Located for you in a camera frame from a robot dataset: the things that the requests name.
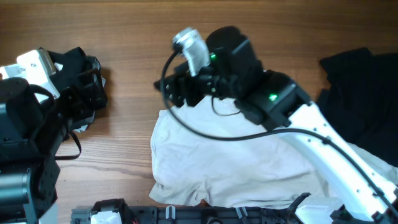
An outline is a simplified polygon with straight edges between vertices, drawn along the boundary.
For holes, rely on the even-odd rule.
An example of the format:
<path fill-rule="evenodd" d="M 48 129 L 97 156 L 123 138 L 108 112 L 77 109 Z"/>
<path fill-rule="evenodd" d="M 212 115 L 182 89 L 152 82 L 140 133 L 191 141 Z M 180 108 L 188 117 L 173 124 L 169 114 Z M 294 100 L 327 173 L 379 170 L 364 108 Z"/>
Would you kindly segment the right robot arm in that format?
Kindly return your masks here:
<path fill-rule="evenodd" d="M 288 222 L 397 222 L 396 184 L 355 153 L 293 79 L 266 70 L 237 27 L 206 39 L 188 27 L 173 37 L 172 48 L 185 61 L 155 82 L 167 108 L 195 106 L 207 95 L 232 98 L 247 120 L 264 127 L 263 136 L 280 134 L 336 190 L 336 198 L 300 195 L 286 209 Z"/>

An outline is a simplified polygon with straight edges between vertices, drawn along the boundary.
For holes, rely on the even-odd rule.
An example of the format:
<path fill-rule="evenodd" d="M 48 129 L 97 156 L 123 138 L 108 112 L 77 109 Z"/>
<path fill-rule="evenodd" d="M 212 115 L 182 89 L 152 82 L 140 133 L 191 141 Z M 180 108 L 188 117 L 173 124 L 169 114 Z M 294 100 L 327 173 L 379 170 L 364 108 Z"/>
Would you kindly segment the beige t-shirt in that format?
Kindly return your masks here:
<path fill-rule="evenodd" d="M 195 107 L 162 110 L 150 140 L 159 203 L 216 207 L 288 207 L 304 192 L 336 197 L 318 171 L 278 136 L 263 132 L 231 99 L 207 96 Z"/>

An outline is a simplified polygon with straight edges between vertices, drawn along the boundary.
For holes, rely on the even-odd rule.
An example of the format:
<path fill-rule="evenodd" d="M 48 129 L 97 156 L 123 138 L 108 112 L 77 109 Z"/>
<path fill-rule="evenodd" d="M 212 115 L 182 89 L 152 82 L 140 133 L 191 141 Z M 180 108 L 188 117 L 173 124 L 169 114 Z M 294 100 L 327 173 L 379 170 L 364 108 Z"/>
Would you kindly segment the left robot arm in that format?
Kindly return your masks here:
<path fill-rule="evenodd" d="M 55 205 L 61 143 L 77 141 L 72 124 L 107 102 L 96 68 L 58 98 L 24 78 L 1 81 L 1 223 L 39 223 Z"/>

